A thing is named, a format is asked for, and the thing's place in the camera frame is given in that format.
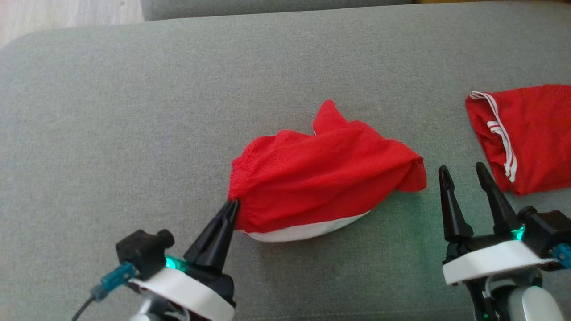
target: couch cushion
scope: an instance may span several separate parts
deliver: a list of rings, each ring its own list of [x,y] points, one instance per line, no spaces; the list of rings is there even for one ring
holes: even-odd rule
[[[239,320],[468,320],[441,272],[437,169],[476,234],[492,232],[464,99],[571,83],[571,6],[479,2],[176,19],[35,33],[0,51],[0,315],[70,319],[138,228],[184,250],[225,201],[230,162],[321,103],[425,158],[428,188],[302,242],[236,234]],[[509,196],[571,212],[571,190]],[[545,285],[571,317],[571,274]],[[81,320],[126,320],[127,289]]]
[[[214,15],[259,14],[407,5],[412,0],[141,0],[146,21]]]

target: wooden floor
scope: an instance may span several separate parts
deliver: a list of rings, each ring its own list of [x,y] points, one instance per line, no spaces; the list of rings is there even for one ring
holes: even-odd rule
[[[137,22],[140,0],[0,0],[0,47],[32,31]]]

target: green led light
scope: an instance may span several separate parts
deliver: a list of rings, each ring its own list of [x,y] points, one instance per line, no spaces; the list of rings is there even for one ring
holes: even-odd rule
[[[165,267],[183,272],[188,269],[188,262],[183,259],[179,259],[170,255],[165,255],[164,258],[166,260],[166,263],[164,264]]]
[[[517,230],[513,230],[512,231],[512,238],[514,240],[521,240],[522,236],[524,236],[524,230],[525,230],[525,227],[523,227],[523,226]]]

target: folded red shorts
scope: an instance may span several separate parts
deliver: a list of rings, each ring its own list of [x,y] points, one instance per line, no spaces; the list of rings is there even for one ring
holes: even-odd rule
[[[232,162],[236,229],[264,242],[325,234],[359,219],[391,191],[426,187],[423,159],[325,101],[315,135],[283,130],[252,141]]]
[[[466,109],[502,190],[571,187],[571,86],[473,91]]]

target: white stripe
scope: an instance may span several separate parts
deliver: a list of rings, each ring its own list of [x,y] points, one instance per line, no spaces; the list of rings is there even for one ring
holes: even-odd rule
[[[262,242],[288,242],[293,240],[303,240],[303,239],[314,238],[316,236],[338,230],[360,219],[366,213],[361,215],[351,216],[348,218],[330,220],[329,222],[319,222],[319,223],[286,227],[281,230],[271,231],[267,233],[257,233],[257,232],[246,233],[245,231],[240,231],[240,232],[246,233],[252,239]]]
[[[502,139],[502,143],[505,149],[506,161],[504,164],[505,168],[505,175],[508,177],[510,182],[514,182],[516,180],[516,171],[517,171],[517,159],[516,155],[513,152],[512,143],[509,140],[508,132],[506,131],[504,124],[502,124],[500,120],[500,115],[498,112],[498,106],[496,100],[489,94],[480,93],[478,91],[473,91],[470,93],[470,98],[472,99],[486,99],[488,101],[488,105],[492,109],[494,116],[496,117],[496,121],[490,121],[487,123],[490,131],[494,134],[500,135]]]

